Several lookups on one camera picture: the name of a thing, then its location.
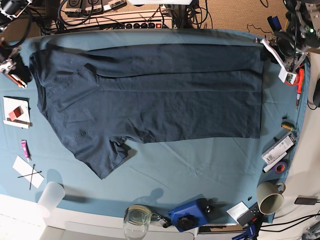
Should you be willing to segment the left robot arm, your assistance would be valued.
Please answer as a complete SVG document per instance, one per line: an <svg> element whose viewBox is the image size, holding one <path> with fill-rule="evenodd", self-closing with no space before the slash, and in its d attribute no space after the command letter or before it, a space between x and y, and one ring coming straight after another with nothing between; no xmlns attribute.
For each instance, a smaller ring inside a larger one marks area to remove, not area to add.
<svg viewBox="0 0 320 240"><path fill-rule="evenodd" d="M318 0L284 0L286 24L276 16L267 18L271 28L262 39L267 56L280 65L279 79L294 82L308 50L320 47L320 2Z"/></svg>

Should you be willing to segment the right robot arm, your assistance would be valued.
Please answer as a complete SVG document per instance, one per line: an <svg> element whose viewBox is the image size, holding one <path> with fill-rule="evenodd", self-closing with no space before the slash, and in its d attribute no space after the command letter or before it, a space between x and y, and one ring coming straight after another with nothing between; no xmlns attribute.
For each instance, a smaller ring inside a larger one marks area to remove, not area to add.
<svg viewBox="0 0 320 240"><path fill-rule="evenodd" d="M4 37L0 38L0 72L19 88L26 89L28 84L17 74L17 57L20 54L20 45L27 39L32 25L32 13L29 8L31 0L2 0L0 2L0 32L3 33L9 24L17 20L24 12L27 13L28 23L22 38L10 45Z"/></svg>

